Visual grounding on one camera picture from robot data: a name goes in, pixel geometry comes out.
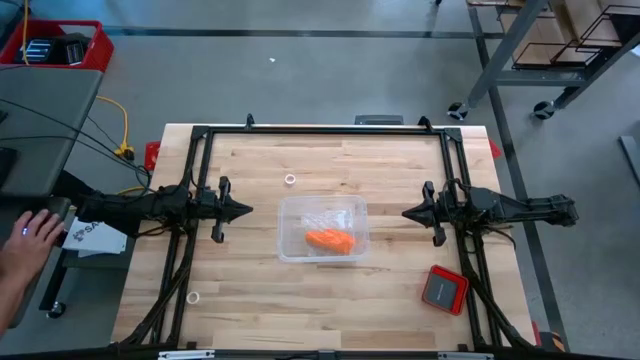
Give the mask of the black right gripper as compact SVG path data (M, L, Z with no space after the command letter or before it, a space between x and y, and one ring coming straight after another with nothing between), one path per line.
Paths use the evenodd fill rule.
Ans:
M434 229L432 241L435 247L441 247L447 240L442 226L443 222L450 223L454 230L460 231L463 236L470 236L471 232L463 223L465 203L458 200L458 191L461 190L467 195L469 188L470 186L465 185L461 180L447 180L443 190L437 194L437 197L434 197L436 193L434 183L426 181L423 186L423 197L428 203L428 224L426 225L426 217L423 213L426 211L425 201L403 211L402 216L422 226L432 227Z

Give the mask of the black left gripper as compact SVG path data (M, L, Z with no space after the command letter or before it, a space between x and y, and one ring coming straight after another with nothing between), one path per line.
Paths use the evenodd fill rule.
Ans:
M211 238L216 243L224 242L223 224L250 214L253 208L231 199L231 183L226 176L219 179L218 191L208 186L197 186L195 201L195 214L199 219L214 219Z

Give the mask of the clear plastic container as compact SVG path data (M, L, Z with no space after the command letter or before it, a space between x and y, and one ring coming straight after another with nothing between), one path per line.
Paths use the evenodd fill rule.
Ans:
M353 230L343 231L355 238L355 246L349 255L316 248L305 241L305 234L310 230L301 225L302 215L327 210L350 210L353 214ZM356 195L287 197L280 202L277 236L278 256L284 262L358 261L368 251L370 243L367 203L364 198Z

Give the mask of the clear plastic bag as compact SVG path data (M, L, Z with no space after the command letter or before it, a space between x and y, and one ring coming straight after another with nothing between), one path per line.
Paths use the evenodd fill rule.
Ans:
M354 227L354 219L350 210L327 210L303 214L301 225L310 231L337 230L350 232Z

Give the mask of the orange bandage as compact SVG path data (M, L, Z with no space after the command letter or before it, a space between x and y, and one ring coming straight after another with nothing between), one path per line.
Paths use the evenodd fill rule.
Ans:
M355 246L355 238L352 235L335 229L308 231L305 241L311 246L339 255L349 255Z

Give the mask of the person's forearm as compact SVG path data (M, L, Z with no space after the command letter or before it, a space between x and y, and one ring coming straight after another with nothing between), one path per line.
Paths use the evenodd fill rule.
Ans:
M0 338L9 329L29 282L30 279L24 273L6 274L0 277Z

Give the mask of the red-framed black square device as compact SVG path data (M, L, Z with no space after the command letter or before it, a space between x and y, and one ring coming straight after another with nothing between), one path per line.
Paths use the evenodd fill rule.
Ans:
M448 314L459 316L469 289L469 280L439 265L430 268L421 299Z

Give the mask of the white printed paper sheet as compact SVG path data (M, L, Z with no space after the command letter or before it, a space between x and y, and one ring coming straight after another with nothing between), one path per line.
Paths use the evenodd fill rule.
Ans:
M62 248L76 251L80 258L117 255L126 250L127 236L103 222L82 222L75 218Z

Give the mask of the black support beam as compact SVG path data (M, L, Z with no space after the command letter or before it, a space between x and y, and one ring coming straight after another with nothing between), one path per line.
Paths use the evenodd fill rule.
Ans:
M97 190L87 185L73 174L63 170L58 176L51 195L64 197L72 202L82 202L86 197L97 193Z

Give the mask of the grey metal workbench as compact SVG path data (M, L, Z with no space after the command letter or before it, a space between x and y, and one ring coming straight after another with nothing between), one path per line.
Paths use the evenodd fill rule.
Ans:
M583 68L514 69L512 55L549 0L467 0L473 37L482 54L483 72L461 103L469 111L493 87L551 86L562 93L557 111L581 95L619 58L640 45L640 32L619 49L605 50Z

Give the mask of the red plastic crate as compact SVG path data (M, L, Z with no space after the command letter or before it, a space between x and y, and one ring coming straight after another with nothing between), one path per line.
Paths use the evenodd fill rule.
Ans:
M66 68L66 69L86 69L105 72L111 56L114 52L114 45L103 30L99 21L95 20L29 20L24 39L23 22L18 23L18 28L8 37L6 44L0 50L1 65L20 65L36 68ZM67 34L82 34L89 38L88 49L84 60L77 65L49 65L49 64L29 64L25 60L24 64L16 63L14 56L21 45L25 45L30 38L36 37L57 37Z

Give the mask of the grey desk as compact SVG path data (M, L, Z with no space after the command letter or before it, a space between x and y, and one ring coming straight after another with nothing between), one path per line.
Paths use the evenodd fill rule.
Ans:
M12 65L0 69L0 148L17 152L0 181L0 248L26 211L65 217L71 201L51 195L97 95L103 73Z

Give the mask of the person's hand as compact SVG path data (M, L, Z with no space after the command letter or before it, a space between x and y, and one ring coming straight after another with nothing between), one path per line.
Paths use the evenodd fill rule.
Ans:
M0 288L25 288L44 267L63 229L58 214L24 212L0 250Z

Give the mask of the black boxes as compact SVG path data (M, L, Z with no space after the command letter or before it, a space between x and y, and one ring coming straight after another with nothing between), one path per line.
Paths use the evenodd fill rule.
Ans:
M82 34L30 38L21 45L14 61L24 64L77 65L85 57L89 38Z

